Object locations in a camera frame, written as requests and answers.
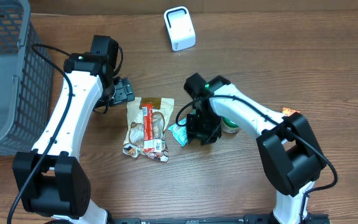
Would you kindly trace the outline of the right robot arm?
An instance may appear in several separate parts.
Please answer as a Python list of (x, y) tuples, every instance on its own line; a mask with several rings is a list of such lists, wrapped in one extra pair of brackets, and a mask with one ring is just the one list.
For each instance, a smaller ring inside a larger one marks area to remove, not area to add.
[(244, 95), (229, 80), (207, 82), (198, 73), (186, 79), (184, 90), (195, 113), (186, 116), (189, 141), (212, 144), (221, 137), (221, 121), (231, 120), (252, 136), (269, 182), (277, 191), (269, 214), (245, 215), (243, 223), (329, 223), (325, 214), (307, 212), (307, 193), (326, 167), (323, 153), (307, 119), (272, 111)]

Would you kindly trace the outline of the teal wet wipes pack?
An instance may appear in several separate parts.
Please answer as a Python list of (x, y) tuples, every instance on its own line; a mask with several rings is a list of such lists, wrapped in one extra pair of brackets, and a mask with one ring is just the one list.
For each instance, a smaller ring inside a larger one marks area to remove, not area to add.
[(181, 147), (184, 147), (188, 143), (186, 133), (186, 118), (183, 118), (178, 124), (173, 124), (168, 128), (172, 132), (173, 137), (177, 140)]

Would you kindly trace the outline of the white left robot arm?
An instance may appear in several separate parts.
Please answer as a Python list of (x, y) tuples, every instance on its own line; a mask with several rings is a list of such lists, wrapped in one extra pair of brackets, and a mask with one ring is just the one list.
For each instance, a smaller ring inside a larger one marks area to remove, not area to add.
[(91, 199), (91, 183), (79, 162), (81, 143), (93, 112), (134, 101), (128, 78), (119, 73), (122, 47), (95, 35), (89, 52), (68, 54), (63, 85), (50, 120), (30, 152), (18, 152), (12, 170), (19, 190), (7, 216), (19, 203), (52, 223), (112, 223), (111, 213)]

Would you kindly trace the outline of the red snack bar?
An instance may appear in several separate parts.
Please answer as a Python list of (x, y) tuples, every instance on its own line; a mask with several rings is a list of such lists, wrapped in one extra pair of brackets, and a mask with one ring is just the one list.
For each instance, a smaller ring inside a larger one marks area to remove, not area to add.
[(152, 108), (151, 103), (142, 105), (142, 115), (144, 119), (144, 152), (160, 153), (162, 151), (162, 141), (160, 139), (154, 140)]

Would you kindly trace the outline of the small orange snack box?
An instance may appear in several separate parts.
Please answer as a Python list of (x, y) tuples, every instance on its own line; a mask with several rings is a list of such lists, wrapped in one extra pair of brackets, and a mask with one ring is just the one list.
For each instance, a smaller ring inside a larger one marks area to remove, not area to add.
[(290, 108), (287, 108), (287, 107), (283, 107), (282, 113), (285, 116), (291, 116), (294, 113), (299, 113), (299, 111), (298, 110), (293, 110), (293, 109), (290, 109)]

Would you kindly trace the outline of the brown cookie snack bag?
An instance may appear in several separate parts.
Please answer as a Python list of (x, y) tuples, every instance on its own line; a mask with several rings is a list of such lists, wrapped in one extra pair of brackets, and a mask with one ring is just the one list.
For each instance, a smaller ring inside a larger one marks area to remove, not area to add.
[(133, 158), (146, 156), (161, 162), (169, 159), (165, 132), (173, 113), (173, 98), (141, 98), (127, 104), (127, 134), (122, 152)]

